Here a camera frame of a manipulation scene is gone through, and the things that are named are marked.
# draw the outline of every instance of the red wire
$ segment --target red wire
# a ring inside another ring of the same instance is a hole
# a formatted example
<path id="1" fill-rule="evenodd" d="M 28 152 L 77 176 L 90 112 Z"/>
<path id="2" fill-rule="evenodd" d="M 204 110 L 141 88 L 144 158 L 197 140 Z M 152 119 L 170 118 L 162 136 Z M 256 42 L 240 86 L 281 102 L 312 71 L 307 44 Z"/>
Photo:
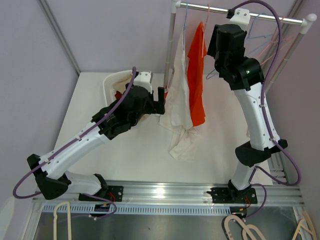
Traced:
<path id="1" fill-rule="evenodd" d="M 246 205 L 246 206 L 247 206 L 247 202 L 249 203 L 249 206 L 246 207 L 246 208 L 247 208 L 247 209 L 250 208 L 251 202 L 250 202 L 250 200 L 249 200 L 249 198 L 248 198 L 247 196 L 245 196 L 244 201 L 245 201 L 245 205 Z"/>
<path id="2" fill-rule="evenodd" d="M 114 197 L 110 194 L 110 192 L 108 193 L 108 195 L 111 197 L 111 201 L 114 202 L 114 201 L 115 201 L 115 200 L 114 200 Z"/>
<path id="3" fill-rule="evenodd" d="M 115 201 L 116 201 L 116 198 L 115 198 L 115 196 L 112 194 L 112 192 L 109 192 L 108 194 L 113 198 L 113 202 L 115 202 Z"/>

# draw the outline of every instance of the white basket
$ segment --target white basket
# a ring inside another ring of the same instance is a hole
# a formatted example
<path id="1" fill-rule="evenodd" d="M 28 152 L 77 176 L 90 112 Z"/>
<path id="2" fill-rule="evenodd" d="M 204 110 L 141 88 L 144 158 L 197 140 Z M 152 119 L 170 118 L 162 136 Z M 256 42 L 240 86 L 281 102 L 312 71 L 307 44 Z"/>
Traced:
<path id="1" fill-rule="evenodd" d="M 106 106 L 108 106 L 108 104 L 111 104 L 116 100 L 115 94 L 117 93 L 117 91 L 114 89 L 113 85 L 125 77 L 130 77 L 131 74 L 132 70 L 119 71 L 107 76 L 103 80 L 103 95 Z"/>

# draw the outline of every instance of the white cloth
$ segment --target white cloth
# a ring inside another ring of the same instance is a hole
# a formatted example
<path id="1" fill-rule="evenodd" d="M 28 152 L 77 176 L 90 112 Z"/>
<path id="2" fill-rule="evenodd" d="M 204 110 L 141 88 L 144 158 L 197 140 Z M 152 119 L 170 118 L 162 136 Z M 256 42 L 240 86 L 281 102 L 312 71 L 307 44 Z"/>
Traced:
<path id="1" fill-rule="evenodd" d="M 199 132 L 193 127 L 189 86 L 186 77 L 186 52 L 182 30 L 174 57 L 174 75 L 165 98 L 165 114 L 159 124 L 173 132 L 169 153 L 175 159 L 193 160 L 197 151 Z"/>

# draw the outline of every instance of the hanging garment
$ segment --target hanging garment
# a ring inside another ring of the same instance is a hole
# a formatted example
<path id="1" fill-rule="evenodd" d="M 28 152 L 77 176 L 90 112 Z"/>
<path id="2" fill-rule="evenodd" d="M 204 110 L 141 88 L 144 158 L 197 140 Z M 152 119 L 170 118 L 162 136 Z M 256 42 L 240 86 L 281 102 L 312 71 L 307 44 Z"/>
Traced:
<path id="1" fill-rule="evenodd" d="M 206 45 L 203 46 L 204 24 L 200 22 L 196 29 L 188 58 L 189 66 L 187 70 L 189 85 L 190 114 L 193 126 L 203 124 L 205 120 L 205 110 L 202 102 L 204 56 L 207 55 Z"/>
<path id="2" fill-rule="evenodd" d="M 184 31 L 179 37 L 174 58 L 174 75 L 165 99 L 165 114 L 160 116 L 159 124 L 173 132 L 169 150 L 171 156 L 175 159 L 193 160 L 200 134 L 193 128 L 190 116 Z"/>

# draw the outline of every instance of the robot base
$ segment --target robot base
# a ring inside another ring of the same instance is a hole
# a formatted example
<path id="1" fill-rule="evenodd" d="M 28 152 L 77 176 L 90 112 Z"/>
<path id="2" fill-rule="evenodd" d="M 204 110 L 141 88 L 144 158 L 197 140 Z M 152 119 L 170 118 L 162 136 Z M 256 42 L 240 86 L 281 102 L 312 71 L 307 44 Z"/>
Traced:
<path id="1" fill-rule="evenodd" d="M 101 183 L 101 189 L 94 195 L 99 198 L 107 199 L 112 202 L 122 202 L 122 198 L 124 195 L 124 187 L 123 186 L 109 186 L 106 183 L 106 180 L 100 175 L 95 174 L 98 180 Z M 90 202 L 103 202 L 99 199 L 89 197 L 84 194 L 79 194 L 79 201 L 90 201 Z"/>
<path id="2" fill-rule="evenodd" d="M 251 186 L 243 190 L 236 189 L 231 180 L 229 180 L 228 187 L 213 187 L 211 191 L 207 191 L 212 196 L 214 204 L 245 204 L 245 197 L 247 197 L 251 204 L 257 204 L 256 190 Z"/>

